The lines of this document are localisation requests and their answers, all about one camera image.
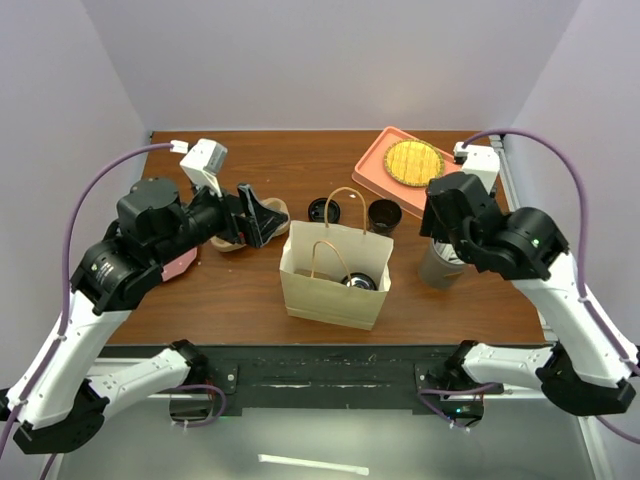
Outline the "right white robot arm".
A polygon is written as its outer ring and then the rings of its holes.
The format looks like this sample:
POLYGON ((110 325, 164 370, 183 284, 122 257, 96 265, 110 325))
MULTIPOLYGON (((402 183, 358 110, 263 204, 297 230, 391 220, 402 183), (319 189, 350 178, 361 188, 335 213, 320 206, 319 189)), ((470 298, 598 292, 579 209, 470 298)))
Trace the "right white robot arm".
POLYGON ((467 340, 435 374, 459 393, 477 384, 510 384, 541 391, 575 416, 622 414, 636 396, 630 379, 636 345, 623 347, 599 328, 601 306, 580 288, 569 245, 553 219, 533 207, 501 211, 480 178, 462 171, 432 180, 420 233, 449 244, 478 272, 499 274, 542 314, 557 340, 551 346, 497 347, 467 340))

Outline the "black cup lid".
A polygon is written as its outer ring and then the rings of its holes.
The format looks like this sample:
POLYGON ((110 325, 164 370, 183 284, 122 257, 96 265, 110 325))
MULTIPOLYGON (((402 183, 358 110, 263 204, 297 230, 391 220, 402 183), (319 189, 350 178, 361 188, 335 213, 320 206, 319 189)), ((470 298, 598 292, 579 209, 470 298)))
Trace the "black cup lid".
POLYGON ((375 281, 367 274, 362 272, 353 272, 347 274, 340 283, 349 288, 360 288, 363 290, 376 291, 377 285, 375 281))
POLYGON ((326 197, 320 197, 310 202, 307 216, 310 222, 322 223, 327 220, 330 224, 338 224, 341 208, 335 200, 328 201, 326 197))

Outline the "black coffee cup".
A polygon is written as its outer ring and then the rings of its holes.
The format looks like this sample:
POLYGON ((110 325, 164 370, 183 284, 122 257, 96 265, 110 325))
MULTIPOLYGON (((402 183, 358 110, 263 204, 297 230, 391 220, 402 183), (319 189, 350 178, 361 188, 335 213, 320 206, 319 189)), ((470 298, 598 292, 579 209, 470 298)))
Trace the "black coffee cup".
POLYGON ((390 199, 373 201, 367 211, 369 230, 373 233, 391 236, 402 220, 400 206, 390 199))

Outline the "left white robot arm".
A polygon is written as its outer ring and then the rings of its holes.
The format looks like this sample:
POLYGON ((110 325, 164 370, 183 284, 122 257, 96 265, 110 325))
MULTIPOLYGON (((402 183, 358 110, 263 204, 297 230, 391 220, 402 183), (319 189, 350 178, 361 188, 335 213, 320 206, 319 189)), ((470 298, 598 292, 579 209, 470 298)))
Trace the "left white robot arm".
POLYGON ((166 178, 136 182, 116 210, 116 220, 71 277, 67 312, 30 370, 1 392, 1 417, 17 423, 14 441, 27 455, 70 453, 150 395, 203 388, 209 362, 187 340, 115 374, 90 378, 88 371, 106 341, 162 284, 167 264, 213 237, 260 248, 289 219, 246 183, 235 194, 202 186, 184 204, 166 178))

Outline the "brown paper bag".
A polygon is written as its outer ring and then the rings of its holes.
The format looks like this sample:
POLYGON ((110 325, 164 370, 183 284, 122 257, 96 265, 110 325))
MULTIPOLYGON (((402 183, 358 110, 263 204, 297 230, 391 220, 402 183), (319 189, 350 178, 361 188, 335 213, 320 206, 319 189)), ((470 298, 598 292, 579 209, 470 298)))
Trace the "brown paper bag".
POLYGON ((293 220, 279 264, 287 313, 323 323, 370 330, 391 289, 389 260, 394 241, 368 230, 367 206, 362 226, 352 228, 293 220), (320 271, 333 281, 295 275, 297 269, 320 271), (369 275, 377 290, 349 288, 340 281, 353 272, 369 275))

